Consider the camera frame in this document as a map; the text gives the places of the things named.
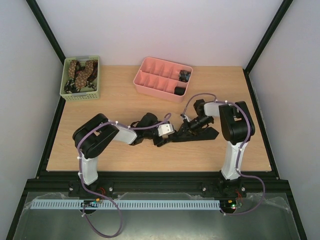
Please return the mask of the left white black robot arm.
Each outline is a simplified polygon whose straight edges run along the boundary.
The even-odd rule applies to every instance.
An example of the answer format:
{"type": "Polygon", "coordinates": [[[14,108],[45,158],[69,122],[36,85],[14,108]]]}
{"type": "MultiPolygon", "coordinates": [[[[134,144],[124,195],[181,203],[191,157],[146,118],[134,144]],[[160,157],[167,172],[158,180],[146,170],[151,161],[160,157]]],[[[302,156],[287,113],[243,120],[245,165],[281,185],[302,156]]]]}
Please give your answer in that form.
{"type": "Polygon", "coordinates": [[[154,114],[148,112],[140,121],[131,125],[111,121],[102,113],[94,116],[72,136],[78,153],[78,176],[81,182],[88,186],[98,179],[98,156],[112,141],[135,146],[148,139],[158,144],[164,135],[174,133],[174,127],[169,122],[171,115],[167,113],[164,120],[159,121],[154,114]]]}

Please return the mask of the black necktie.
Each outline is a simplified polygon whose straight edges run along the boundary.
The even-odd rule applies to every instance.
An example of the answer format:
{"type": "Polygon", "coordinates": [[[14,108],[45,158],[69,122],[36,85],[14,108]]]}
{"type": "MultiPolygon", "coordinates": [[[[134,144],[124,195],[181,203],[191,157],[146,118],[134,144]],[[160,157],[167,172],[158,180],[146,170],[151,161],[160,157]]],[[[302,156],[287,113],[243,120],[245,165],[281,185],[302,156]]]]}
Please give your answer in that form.
{"type": "Polygon", "coordinates": [[[205,131],[196,133],[192,133],[187,129],[180,129],[175,131],[175,135],[171,143],[215,140],[218,135],[219,132],[212,127],[208,127],[205,131]]]}

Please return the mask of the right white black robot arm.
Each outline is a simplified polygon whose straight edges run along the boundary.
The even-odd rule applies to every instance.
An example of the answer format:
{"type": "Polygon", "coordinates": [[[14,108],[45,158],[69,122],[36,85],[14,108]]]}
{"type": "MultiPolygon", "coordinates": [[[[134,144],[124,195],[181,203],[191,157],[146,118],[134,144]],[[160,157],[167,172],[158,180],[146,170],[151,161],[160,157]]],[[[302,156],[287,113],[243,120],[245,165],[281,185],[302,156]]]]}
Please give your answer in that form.
{"type": "Polygon", "coordinates": [[[193,105],[201,118],[220,119],[221,131],[227,141],[226,154],[221,174],[224,180],[218,183],[218,191],[229,196],[236,189],[232,180],[241,176],[244,151],[255,134],[255,125],[245,101],[229,102],[197,100],[193,105]]]}

